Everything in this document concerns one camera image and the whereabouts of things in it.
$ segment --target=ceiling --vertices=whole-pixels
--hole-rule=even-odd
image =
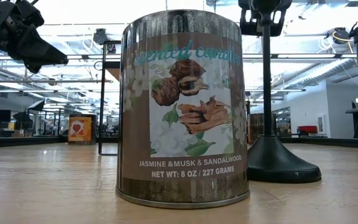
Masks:
[[[40,0],[35,6],[45,19],[45,25],[38,28],[40,36],[47,42],[68,55],[100,55],[101,46],[92,41],[93,33],[98,28],[105,28],[108,37],[120,40],[122,32],[128,23],[157,11],[167,9],[197,9],[220,14],[235,22],[239,22],[241,8],[237,0],[217,0],[214,10],[213,0],[126,0],[108,1],[93,0],[78,4],[75,0]],[[358,22],[358,7],[353,7],[346,0],[331,0],[329,4],[307,4],[308,1],[294,0],[287,11],[285,27],[280,37],[271,40],[272,54],[351,54],[355,48],[349,44],[334,44],[330,38],[324,39],[328,31],[335,27],[345,27],[347,31]],[[242,37],[244,55],[244,78],[246,89],[262,86],[262,62],[260,38],[253,36]],[[0,80],[42,81],[55,80],[86,80],[87,83],[58,83],[52,86],[48,83],[29,83],[16,85],[1,85],[3,89],[36,88],[40,90],[100,90],[101,64],[100,60],[70,60],[66,66],[46,66],[38,74],[26,72],[23,64],[13,60],[0,60]],[[296,79],[316,65],[329,65],[333,60],[323,58],[288,58],[272,60],[273,82],[279,86],[282,83]],[[118,102],[119,84],[108,73],[106,100],[110,105]],[[84,102],[91,98],[92,102],[99,100],[99,93],[53,93],[60,98],[70,101]],[[50,93],[38,95],[50,96]]]

